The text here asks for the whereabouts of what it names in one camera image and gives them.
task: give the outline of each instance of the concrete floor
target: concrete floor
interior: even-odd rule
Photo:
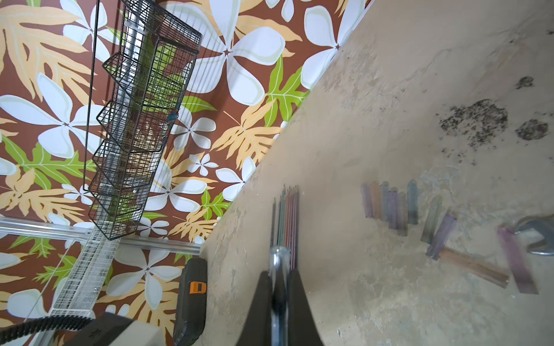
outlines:
[[[441,194],[459,215],[447,245],[507,268],[496,226],[554,212],[554,135],[516,135],[532,118],[554,125],[553,30],[552,1],[376,0],[206,241],[197,344],[238,339],[268,267],[273,198],[298,184],[299,269],[326,345],[552,345],[554,258],[526,256],[540,295],[522,295],[513,278],[503,290],[430,260],[419,238]],[[524,76],[534,86],[516,89]],[[474,150],[439,120],[482,99],[508,122]],[[360,184],[410,179],[408,237],[363,217]]]

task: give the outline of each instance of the black wire rack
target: black wire rack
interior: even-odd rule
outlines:
[[[121,2],[119,51],[103,64],[114,88],[96,117],[106,136],[89,186],[89,216],[109,240],[139,225],[202,39],[151,0]]]

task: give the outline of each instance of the floral wallpaper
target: floral wallpaper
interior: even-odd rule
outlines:
[[[0,213],[4,216],[84,231],[94,227],[88,217],[92,197],[83,175],[90,180],[96,171],[90,158],[103,133],[95,116],[109,101],[112,83],[101,63],[117,51],[122,6],[117,0],[102,0],[99,8],[85,147],[95,3],[0,0]],[[203,40],[138,233],[202,243],[369,1],[193,0],[160,5],[200,31]],[[33,314],[47,311],[80,247],[13,235],[5,235],[0,247],[0,280],[5,283],[0,292],[0,327],[5,327],[21,322],[31,309],[17,298],[20,292],[36,296],[35,301],[42,299]],[[187,258],[121,246],[95,311],[159,325],[168,331],[170,341],[178,278]],[[37,296],[48,282],[46,277],[52,279]],[[58,335],[56,342],[62,344],[66,336]]]

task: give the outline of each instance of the coiled cable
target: coiled cable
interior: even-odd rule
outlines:
[[[83,316],[46,316],[0,330],[0,345],[26,335],[46,330],[81,330],[92,322],[92,318]]]

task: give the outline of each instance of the metal rod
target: metal rod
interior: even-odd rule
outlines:
[[[271,210],[271,241],[269,247],[273,247],[273,232],[275,231],[275,198],[273,199],[273,208]]]
[[[298,237],[298,185],[294,188],[294,201],[293,201],[293,240],[291,242],[291,269],[296,268],[296,257],[298,255],[297,237]]]
[[[290,200],[290,188],[286,192],[286,214],[285,214],[285,246],[290,248],[289,244],[289,234],[290,234],[290,210],[291,210],[291,200]]]
[[[89,141],[89,123],[90,123],[90,105],[93,102],[93,81],[94,81],[94,65],[96,64],[96,41],[98,39],[98,14],[100,13],[100,0],[96,0],[96,17],[94,18],[94,35],[93,35],[93,62],[90,68],[90,86],[89,86],[89,107],[86,110],[86,132],[85,132],[85,159],[83,168],[83,189],[85,189],[86,182],[86,151],[88,150]]]
[[[0,217],[0,231],[13,235],[85,242],[89,238],[92,230],[74,226],[54,225]],[[179,240],[128,235],[121,238],[121,244],[138,246],[145,250],[169,250],[169,252],[195,256],[200,254],[200,245]]]
[[[287,283],[290,272],[290,251],[284,246],[274,246],[269,254],[269,271],[273,294],[271,298],[271,346],[286,346],[287,343]]]
[[[283,188],[283,193],[281,193],[281,206],[280,206],[280,215],[279,215],[279,243],[278,245],[284,244],[284,230],[285,230],[285,189]]]

